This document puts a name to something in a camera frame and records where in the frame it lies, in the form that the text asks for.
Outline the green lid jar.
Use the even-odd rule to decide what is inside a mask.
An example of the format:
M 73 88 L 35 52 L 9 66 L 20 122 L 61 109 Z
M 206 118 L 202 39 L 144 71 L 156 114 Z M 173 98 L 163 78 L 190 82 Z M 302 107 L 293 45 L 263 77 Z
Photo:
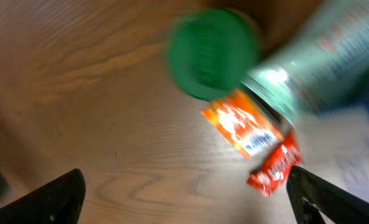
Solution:
M 230 8 L 205 8 L 181 17 L 166 50 L 170 77 L 185 94 L 212 101 L 240 87 L 261 58 L 263 36 L 256 21 Z

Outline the light green wipes packet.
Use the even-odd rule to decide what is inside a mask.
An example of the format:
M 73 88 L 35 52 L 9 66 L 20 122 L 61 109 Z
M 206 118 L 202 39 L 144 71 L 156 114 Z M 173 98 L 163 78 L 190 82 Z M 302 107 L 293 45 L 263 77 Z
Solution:
M 298 39 L 241 82 L 293 122 L 349 99 L 368 72 L 369 0 L 329 1 Z

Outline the white lid blue jar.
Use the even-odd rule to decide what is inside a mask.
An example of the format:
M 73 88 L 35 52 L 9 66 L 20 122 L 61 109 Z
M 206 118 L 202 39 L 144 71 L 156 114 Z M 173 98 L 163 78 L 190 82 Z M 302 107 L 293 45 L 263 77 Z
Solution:
M 369 203 L 369 104 L 295 123 L 304 168 Z

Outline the red snack wrapper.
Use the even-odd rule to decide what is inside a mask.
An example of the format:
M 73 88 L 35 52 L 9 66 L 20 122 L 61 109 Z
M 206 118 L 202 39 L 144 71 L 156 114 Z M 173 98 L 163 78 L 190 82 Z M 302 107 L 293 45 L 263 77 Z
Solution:
M 292 166 L 300 164 L 302 160 L 295 132 L 291 131 L 261 167 L 250 173 L 247 184 L 265 197 L 270 197 L 286 181 Z

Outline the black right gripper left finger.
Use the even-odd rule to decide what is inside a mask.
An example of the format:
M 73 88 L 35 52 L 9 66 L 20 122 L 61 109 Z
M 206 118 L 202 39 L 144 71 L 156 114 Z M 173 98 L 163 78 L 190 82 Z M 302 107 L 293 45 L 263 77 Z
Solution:
M 73 169 L 0 208 L 0 224 L 77 224 L 86 194 L 80 169 Z

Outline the orange tissue pack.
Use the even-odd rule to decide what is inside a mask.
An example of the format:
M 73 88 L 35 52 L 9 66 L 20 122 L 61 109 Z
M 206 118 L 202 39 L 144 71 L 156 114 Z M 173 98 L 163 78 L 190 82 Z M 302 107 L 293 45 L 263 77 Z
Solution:
M 242 90 L 212 101 L 202 115 L 246 159 L 284 139 L 277 125 Z

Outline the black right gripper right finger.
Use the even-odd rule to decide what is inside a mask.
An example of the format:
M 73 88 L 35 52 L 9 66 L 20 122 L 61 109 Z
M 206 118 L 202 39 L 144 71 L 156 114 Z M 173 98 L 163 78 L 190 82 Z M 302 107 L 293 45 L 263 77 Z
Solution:
M 291 168 L 286 190 L 298 223 L 324 223 L 322 214 L 334 223 L 369 223 L 368 202 L 299 166 Z

